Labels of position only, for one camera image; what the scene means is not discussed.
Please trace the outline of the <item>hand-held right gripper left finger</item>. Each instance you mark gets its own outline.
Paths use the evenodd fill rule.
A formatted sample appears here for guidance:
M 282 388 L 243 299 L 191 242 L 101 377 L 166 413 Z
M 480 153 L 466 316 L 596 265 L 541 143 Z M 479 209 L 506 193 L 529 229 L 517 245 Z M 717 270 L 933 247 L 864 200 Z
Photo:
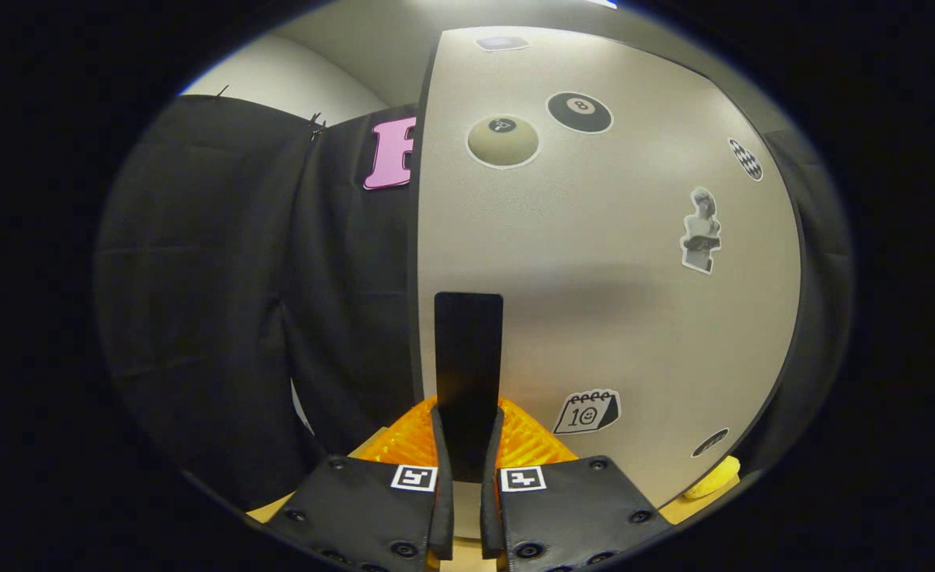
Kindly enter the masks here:
M 437 571 L 453 556 L 453 486 L 437 399 L 357 455 L 322 460 L 265 524 L 343 571 Z

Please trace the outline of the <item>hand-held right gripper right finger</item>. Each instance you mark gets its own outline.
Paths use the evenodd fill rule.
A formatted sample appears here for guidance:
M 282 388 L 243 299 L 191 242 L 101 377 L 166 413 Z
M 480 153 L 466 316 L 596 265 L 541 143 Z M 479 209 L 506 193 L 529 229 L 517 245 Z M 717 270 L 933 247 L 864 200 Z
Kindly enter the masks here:
M 497 401 L 482 472 L 482 554 L 500 571 L 601 571 L 674 534 L 612 457 L 579 457 Z

